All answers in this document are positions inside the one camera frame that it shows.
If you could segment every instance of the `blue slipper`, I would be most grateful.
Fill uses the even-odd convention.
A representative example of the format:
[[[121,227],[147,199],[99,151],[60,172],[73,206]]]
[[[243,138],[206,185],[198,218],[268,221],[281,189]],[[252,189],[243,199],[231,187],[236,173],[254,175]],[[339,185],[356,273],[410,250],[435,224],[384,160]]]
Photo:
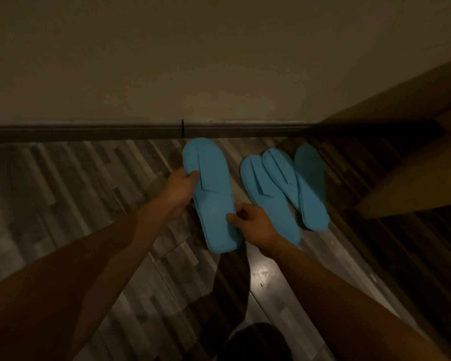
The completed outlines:
[[[261,156],[249,156],[242,161],[241,178],[247,194],[254,204],[264,209],[277,232],[289,242],[299,244],[301,232],[287,199],[265,171]]]
[[[311,145],[301,145],[294,156],[299,184],[299,211],[311,230],[326,230],[329,215],[325,208],[325,163]]]
[[[299,184],[294,162],[283,150],[271,148],[262,155],[262,163],[272,181],[289,198],[292,205],[299,209]]]
[[[242,234],[226,220],[226,215],[235,214],[236,209],[224,154],[211,140],[197,138],[186,144],[182,155],[187,174],[200,172],[194,203],[207,246],[218,254],[234,251],[242,242]]]

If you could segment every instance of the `wall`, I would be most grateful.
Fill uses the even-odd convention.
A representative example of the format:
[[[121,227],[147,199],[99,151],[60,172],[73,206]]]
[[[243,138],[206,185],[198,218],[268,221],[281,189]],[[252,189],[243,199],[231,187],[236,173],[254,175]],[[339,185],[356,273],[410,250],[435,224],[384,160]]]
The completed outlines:
[[[451,0],[0,0],[0,124],[320,121],[451,60]]]

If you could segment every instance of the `baseboard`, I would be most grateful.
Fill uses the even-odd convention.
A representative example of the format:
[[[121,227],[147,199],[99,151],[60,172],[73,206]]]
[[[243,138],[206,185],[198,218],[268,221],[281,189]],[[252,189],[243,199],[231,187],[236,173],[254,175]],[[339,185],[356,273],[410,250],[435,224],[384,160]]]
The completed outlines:
[[[17,125],[0,126],[0,143],[73,140],[245,138],[305,136],[434,136],[435,121],[394,124],[187,124],[181,125]]]

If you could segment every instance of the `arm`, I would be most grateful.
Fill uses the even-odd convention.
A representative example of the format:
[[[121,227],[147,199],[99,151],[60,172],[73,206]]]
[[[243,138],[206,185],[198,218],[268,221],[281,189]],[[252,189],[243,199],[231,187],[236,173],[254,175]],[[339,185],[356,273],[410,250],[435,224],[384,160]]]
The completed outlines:
[[[0,282],[0,359],[72,359],[93,335],[198,171],[173,172],[159,197]]]
[[[281,237],[264,210],[237,207],[228,221],[273,259],[333,353],[344,360],[447,361],[409,325]]]

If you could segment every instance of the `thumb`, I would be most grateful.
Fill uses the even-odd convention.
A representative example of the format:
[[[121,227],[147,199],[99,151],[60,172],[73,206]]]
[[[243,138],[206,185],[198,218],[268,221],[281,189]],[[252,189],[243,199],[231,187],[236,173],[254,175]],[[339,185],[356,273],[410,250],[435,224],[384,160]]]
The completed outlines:
[[[189,179],[192,180],[192,183],[195,185],[198,181],[198,179],[200,178],[200,172],[199,171],[192,171],[189,176]]]
[[[244,220],[242,220],[235,214],[227,214],[225,218],[227,219],[227,221],[230,224],[232,224],[233,226],[235,226],[239,229],[242,227],[242,224],[244,223]]]

